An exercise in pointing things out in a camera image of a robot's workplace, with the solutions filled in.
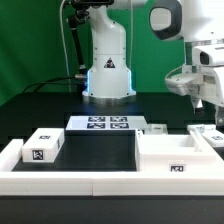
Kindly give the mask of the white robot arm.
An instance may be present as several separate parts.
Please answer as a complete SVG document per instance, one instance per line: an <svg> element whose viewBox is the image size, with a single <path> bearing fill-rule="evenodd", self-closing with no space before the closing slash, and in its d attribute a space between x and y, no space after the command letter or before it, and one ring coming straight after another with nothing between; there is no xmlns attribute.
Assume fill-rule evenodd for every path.
<svg viewBox="0 0 224 224"><path fill-rule="evenodd" d="M141 7L148 0L110 0L90 4L93 65L83 96L99 103L121 101L136 94L126 66L126 31L111 20L109 9ZM149 26L163 41L184 41L180 73L168 73L167 88L189 95L196 112L202 103L215 106L215 122L224 125L224 0L155 0Z"/></svg>

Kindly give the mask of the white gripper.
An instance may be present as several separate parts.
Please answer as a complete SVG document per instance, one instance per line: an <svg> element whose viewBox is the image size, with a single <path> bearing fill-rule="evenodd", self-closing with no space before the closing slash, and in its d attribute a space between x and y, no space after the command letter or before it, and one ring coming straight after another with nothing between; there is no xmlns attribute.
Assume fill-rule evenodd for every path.
<svg viewBox="0 0 224 224"><path fill-rule="evenodd" d="M167 75L165 83L170 92L195 97L195 114L204 113L202 100L217 105L215 122L217 126L224 126L224 66L199 66L196 73L192 73L189 66L184 66L182 73Z"/></svg>

